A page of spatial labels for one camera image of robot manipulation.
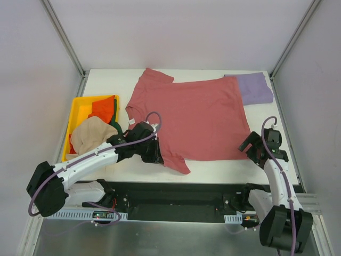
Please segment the pink t-shirt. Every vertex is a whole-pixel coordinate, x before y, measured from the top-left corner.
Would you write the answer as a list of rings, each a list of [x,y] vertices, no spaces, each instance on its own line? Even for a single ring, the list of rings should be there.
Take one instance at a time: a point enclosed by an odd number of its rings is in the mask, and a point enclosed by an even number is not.
[[[137,123],[162,120],[158,132],[164,166],[183,174],[185,161],[242,160],[239,146],[250,134],[236,77],[175,83],[147,68],[126,106]]]

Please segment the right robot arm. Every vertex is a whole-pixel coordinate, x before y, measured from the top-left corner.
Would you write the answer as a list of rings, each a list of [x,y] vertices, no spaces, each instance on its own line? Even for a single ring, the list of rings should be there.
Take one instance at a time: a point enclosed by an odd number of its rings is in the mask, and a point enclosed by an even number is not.
[[[291,254],[302,253],[310,235],[313,217],[304,211],[288,178],[288,155],[281,150],[282,136],[275,129],[252,132],[239,146],[241,152],[260,167],[269,181],[270,192],[247,183],[237,196],[240,211],[255,210],[259,219],[259,240],[263,246]]]

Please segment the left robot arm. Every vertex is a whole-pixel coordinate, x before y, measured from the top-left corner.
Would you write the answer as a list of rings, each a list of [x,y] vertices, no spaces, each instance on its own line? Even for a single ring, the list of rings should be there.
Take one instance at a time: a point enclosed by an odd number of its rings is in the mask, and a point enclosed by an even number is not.
[[[37,165],[26,191],[31,201],[31,217],[49,217],[64,206],[106,207],[114,209],[116,194],[103,179],[88,183],[80,180],[92,172],[116,164],[134,155],[146,163],[162,163],[157,132],[161,124],[137,123],[131,130],[112,135],[105,142],[72,160]]]

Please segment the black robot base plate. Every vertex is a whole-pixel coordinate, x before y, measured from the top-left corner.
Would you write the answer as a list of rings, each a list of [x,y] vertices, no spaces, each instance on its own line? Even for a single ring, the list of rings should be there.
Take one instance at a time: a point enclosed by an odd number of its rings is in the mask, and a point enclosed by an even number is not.
[[[129,220],[202,223],[223,223],[226,215],[253,210],[246,202],[249,188],[270,191],[253,183],[107,182],[105,188],[109,197],[96,203],[126,213]]]

